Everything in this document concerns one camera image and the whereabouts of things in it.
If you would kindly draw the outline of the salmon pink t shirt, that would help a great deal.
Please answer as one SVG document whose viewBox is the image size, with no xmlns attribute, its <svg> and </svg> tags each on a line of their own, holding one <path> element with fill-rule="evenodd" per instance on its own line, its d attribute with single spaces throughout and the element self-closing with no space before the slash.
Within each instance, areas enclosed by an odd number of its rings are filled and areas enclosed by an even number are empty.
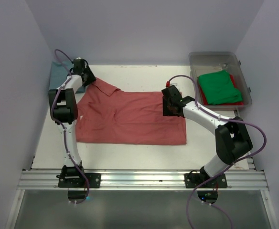
<svg viewBox="0 0 279 229">
<path fill-rule="evenodd" d="M 164 116 L 161 92 L 125 92 L 97 79 L 77 104 L 80 143 L 180 146 L 186 121 Z"/>
</svg>

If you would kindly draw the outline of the clear plastic bin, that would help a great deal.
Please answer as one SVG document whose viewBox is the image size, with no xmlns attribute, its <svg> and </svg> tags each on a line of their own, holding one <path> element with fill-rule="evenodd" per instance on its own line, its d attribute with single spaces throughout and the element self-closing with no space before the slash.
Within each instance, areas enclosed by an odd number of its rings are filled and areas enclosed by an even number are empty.
<svg viewBox="0 0 279 229">
<path fill-rule="evenodd" d="M 240 68 L 240 61 L 232 52 L 191 52 L 189 53 L 189 62 L 191 69 L 191 77 L 195 80 L 207 73 L 214 73 L 221 70 L 226 70 L 229 74 L 233 75 L 237 84 L 237 89 L 242 94 L 243 105 L 229 105 L 205 106 L 214 111 L 233 111 L 242 110 L 252 105 L 252 98 L 250 95 L 250 88 L 247 86 L 243 73 Z M 200 92 L 198 92 L 198 102 L 201 103 Z"/>
</svg>

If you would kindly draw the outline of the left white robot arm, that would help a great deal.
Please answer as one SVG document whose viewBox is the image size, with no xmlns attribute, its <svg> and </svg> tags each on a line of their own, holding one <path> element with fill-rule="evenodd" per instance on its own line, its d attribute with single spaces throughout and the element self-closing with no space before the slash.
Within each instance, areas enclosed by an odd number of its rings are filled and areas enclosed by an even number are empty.
<svg viewBox="0 0 279 229">
<path fill-rule="evenodd" d="M 58 126 L 64 149 L 64 165 L 58 176 L 58 186 L 67 188 L 89 185 L 76 143 L 78 108 L 75 93 L 79 88 L 85 88 L 96 80 L 85 59 L 76 58 L 72 63 L 73 68 L 68 71 L 63 83 L 48 92 L 50 116 Z"/>
</svg>

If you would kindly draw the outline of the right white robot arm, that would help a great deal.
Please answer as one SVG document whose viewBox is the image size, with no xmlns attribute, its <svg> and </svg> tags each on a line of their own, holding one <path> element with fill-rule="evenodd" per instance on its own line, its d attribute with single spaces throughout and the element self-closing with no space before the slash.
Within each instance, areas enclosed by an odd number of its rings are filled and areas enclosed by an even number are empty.
<svg viewBox="0 0 279 229">
<path fill-rule="evenodd" d="M 184 175 L 185 186 L 191 188 L 205 182 L 202 185 L 203 188 L 214 187 L 216 184 L 220 187 L 227 187 L 226 182 L 221 181 L 225 179 L 223 175 L 209 182 L 207 180 L 226 169 L 253 148 L 246 126 L 236 123 L 236 121 L 241 122 L 242 119 L 238 116 L 233 119 L 225 117 L 225 120 L 222 121 L 221 116 L 211 110 L 207 110 L 211 115 L 206 114 L 199 109 L 194 98 L 182 97 L 174 85 L 166 87 L 161 92 L 164 116 L 177 116 L 192 120 L 215 136 L 216 155 L 198 172 L 193 170 L 186 173 Z"/>
</svg>

